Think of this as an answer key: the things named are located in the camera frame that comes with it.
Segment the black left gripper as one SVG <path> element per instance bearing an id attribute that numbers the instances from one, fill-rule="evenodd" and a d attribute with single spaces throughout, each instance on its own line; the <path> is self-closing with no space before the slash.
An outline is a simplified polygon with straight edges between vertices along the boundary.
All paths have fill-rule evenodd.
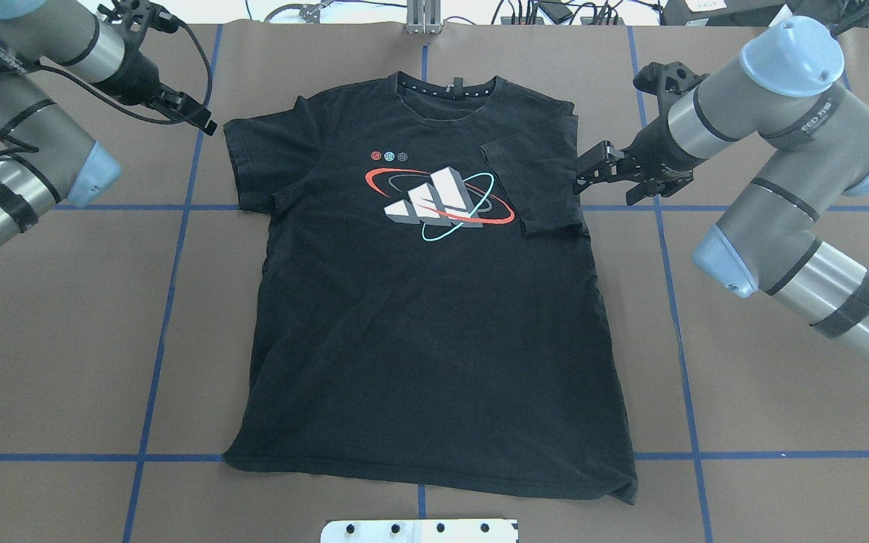
<path id="1" fill-rule="evenodd" d="M 156 109 L 167 119 L 185 121 L 208 137 L 217 128 L 210 110 L 187 93 L 162 84 L 158 67 L 138 49 L 125 51 L 117 71 L 106 79 L 106 95 L 124 106 L 141 104 Z"/>

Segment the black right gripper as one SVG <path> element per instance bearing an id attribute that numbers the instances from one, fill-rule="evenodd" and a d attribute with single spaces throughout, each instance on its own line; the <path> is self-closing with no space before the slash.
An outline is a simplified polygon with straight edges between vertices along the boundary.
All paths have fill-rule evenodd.
<path id="1" fill-rule="evenodd" d="M 583 152 L 576 159 L 573 194 L 579 196 L 597 183 L 625 181 L 637 184 L 625 193 L 627 198 L 668 198 L 694 180 L 694 167 L 696 158 L 676 144 L 666 124 L 649 124 L 624 151 L 603 140 Z"/>

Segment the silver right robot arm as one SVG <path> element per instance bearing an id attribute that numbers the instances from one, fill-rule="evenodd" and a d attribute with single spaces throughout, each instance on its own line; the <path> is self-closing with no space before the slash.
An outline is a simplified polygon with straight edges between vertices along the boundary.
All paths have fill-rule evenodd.
<path id="1" fill-rule="evenodd" d="M 840 83 L 836 31 L 793 15 L 711 75 L 651 63 L 632 80 L 658 117 L 623 149 L 577 158 L 573 192 L 627 181 L 625 202 L 669 197 L 749 134 L 775 148 L 692 258 L 739 298 L 758 291 L 869 362 L 869 268 L 812 229 L 839 196 L 869 195 L 869 106 Z"/>

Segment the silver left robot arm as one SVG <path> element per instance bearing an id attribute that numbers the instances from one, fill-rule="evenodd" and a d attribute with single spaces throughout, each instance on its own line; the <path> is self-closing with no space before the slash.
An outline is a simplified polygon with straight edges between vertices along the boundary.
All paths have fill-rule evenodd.
<path id="1" fill-rule="evenodd" d="M 189 25 L 151 1 L 113 1 L 90 11 L 76 1 L 0 1 L 0 247 L 63 202 L 83 207 L 121 176 L 121 166 L 31 79 L 68 78 L 101 102 L 154 124 L 216 124 L 203 100 L 166 85 L 141 52 L 149 30 Z"/>

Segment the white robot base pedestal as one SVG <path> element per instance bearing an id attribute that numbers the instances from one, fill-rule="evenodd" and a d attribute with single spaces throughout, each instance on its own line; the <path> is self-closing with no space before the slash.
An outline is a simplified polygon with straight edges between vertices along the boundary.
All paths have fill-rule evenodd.
<path id="1" fill-rule="evenodd" d="M 321 542 L 520 542 L 516 520 L 387 519 L 331 521 Z"/>

